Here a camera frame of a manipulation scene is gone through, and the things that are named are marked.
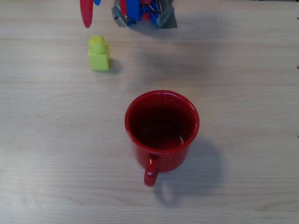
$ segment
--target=table surface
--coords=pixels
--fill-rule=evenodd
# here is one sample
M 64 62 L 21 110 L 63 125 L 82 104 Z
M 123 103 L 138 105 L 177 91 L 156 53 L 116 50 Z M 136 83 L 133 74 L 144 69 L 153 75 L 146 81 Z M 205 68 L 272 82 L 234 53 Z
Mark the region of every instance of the table surface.
M 0 3 L 1 224 L 299 221 L 299 4 L 174 1 L 177 29 L 119 28 L 112 0 Z M 102 35 L 111 70 L 91 71 Z M 189 98 L 199 134 L 143 184 L 124 128 L 137 96 Z

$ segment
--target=lego brick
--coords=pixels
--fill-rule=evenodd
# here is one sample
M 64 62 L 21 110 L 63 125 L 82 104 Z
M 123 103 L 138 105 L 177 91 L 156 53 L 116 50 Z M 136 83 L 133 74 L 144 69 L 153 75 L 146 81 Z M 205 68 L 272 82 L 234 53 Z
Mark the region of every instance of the lego brick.
M 107 42 L 101 36 L 89 40 L 88 58 L 92 70 L 109 70 L 110 53 Z
M 127 2 L 127 16 L 140 21 L 140 11 L 139 11 L 139 2 L 140 0 L 126 0 Z
M 141 20 L 150 20 L 150 12 L 143 13 Z
M 120 0 L 121 14 L 127 15 L 127 3 L 126 0 Z
M 140 5 L 149 5 L 149 4 L 151 4 L 151 1 L 152 0 L 140 0 Z

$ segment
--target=blue object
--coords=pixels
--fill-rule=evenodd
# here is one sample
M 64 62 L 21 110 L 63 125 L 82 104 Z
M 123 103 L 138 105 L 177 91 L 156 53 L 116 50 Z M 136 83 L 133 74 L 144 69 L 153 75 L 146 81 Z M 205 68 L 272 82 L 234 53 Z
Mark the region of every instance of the blue object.
M 136 20 L 141 20 L 141 15 L 139 11 L 140 0 L 126 0 L 127 4 L 127 16 Z
M 101 0 L 93 0 L 93 1 L 97 6 L 101 3 Z

